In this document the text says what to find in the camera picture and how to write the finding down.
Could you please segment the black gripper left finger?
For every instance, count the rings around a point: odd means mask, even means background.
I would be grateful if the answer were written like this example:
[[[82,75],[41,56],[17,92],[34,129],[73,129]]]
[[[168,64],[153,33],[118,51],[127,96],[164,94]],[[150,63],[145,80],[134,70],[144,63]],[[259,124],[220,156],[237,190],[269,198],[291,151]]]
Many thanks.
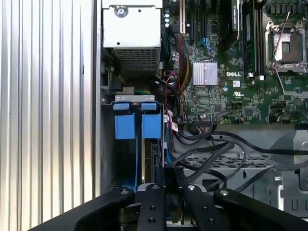
[[[164,231],[166,229],[165,169],[156,181],[136,191],[115,188],[33,227],[34,231]]]

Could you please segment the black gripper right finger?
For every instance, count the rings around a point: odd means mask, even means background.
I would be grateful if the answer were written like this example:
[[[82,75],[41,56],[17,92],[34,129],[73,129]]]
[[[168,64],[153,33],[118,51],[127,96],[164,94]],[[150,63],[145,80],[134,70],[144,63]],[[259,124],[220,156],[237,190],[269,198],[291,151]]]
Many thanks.
[[[199,231],[306,231],[308,223],[231,189],[210,194],[177,168],[177,181]]]

